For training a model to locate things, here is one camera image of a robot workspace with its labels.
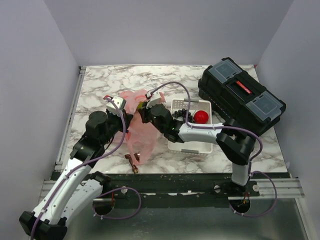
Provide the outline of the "brown toy faucet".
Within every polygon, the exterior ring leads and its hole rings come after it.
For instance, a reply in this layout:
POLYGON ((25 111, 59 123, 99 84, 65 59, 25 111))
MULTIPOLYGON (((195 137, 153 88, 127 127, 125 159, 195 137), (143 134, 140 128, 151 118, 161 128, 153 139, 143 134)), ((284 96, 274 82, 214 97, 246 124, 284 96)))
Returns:
POLYGON ((134 174, 138 174, 139 170, 138 170, 137 166, 135 165, 135 163, 139 163, 140 162, 140 153, 135 153, 133 156, 134 157, 132 157, 130 154, 125 154, 124 155, 125 159, 128 160, 128 162, 129 162, 129 164, 131 166, 132 172, 134 174))

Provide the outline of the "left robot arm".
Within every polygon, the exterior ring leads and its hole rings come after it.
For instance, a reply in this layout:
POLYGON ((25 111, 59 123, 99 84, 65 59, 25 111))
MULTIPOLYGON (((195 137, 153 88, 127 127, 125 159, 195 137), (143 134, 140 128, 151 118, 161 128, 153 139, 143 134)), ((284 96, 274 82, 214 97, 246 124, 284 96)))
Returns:
POLYGON ((62 240, 75 217, 92 200, 107 197, 110 178, 95 172, 83 186, 80 183, 95 166, 93 159, 105 153, 105 145, 117 132, 126 132, 132 114, 117 116, 108 111, 94 111, 85 124, 85 132, 73 146, 70 158, 44 199, 33 209, 24 211, 19 222, 32 240, 62 240))

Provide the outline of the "green fake apple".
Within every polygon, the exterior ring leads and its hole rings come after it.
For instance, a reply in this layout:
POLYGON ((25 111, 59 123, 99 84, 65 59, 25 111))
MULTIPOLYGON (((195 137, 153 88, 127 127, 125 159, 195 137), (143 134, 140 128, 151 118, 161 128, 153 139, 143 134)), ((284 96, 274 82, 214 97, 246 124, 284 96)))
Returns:
POLYGON ((138 111, 138 110, 141 110, 141 109, 144 107, 144 103, 145 103, 145 102, 140 102, 140 103, 138 104, 136 110, 137 110, 137 111, 138 111))

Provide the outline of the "black plastic toolbox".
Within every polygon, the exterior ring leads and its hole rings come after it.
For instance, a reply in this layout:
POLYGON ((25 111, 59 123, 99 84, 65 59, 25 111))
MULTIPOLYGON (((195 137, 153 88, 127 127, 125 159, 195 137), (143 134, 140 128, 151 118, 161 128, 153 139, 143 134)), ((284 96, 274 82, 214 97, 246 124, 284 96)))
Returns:
POLYGON ((209 101, 224 120, 258 136, 277 124, 286 104, 255 80, 230 57, 208 66, 198 80, 198 95, 209 101))

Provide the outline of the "red fake pomegranate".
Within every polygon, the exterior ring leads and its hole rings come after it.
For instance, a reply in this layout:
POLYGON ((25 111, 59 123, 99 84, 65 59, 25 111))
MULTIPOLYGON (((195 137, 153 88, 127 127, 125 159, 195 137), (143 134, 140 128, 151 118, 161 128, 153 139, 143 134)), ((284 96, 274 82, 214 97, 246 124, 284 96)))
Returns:
POLYGON ((206 124, 209 120, 209 115, 204 110, 198 110, 195 112, 193 119, 196 124, 206 124))

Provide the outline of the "pink plastic bag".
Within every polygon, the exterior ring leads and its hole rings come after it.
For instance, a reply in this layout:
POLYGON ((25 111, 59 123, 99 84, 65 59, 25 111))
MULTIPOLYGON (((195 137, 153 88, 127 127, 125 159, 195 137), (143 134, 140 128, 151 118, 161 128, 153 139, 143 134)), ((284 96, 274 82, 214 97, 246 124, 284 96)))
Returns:
POLYGON ((133 115, 125 141, 132 158, 135 153, 140 153, 139 163, 136 162, 135 165, 143 165, 150 159, 159 135, 158 130, 151 123, 142 123, 141 115, 137 110, 138 104, 147 100, 146 93, 147 90, 140 89, 125 90, 118 94, 126 100, 124 107, 126 113, 133 115))

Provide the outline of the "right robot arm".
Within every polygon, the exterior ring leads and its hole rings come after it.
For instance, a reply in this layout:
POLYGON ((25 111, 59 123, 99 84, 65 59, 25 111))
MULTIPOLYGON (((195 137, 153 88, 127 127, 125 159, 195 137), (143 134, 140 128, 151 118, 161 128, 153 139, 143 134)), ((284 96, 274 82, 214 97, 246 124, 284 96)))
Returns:
POLYGON ((232 162, 230 191, 241 196, 248 190, 251 174, 251 153, 259 137, 244 128, 231 126, 231 122, 219 124, 183 123, 174 119, 163 104, 138 109, 144 124, 151 123, 172 143, 200 142, 218 145, 232 162))

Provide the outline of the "dark fake grape bunch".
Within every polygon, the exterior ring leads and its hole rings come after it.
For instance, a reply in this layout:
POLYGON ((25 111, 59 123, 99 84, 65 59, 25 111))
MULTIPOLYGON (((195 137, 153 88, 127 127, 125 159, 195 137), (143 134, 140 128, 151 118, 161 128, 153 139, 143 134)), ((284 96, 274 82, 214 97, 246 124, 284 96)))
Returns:
POLYGON ((176 111, 174 111, 174 113, 172 114, 172 117, 176 120, 182 121, 182 122, 186 122, 186 120, 189 123, 194 123, 194 117, 192 116, 192 114, 189 112, 187 114, 187 110, 185 108, 182 109, 178 109, 176 111))

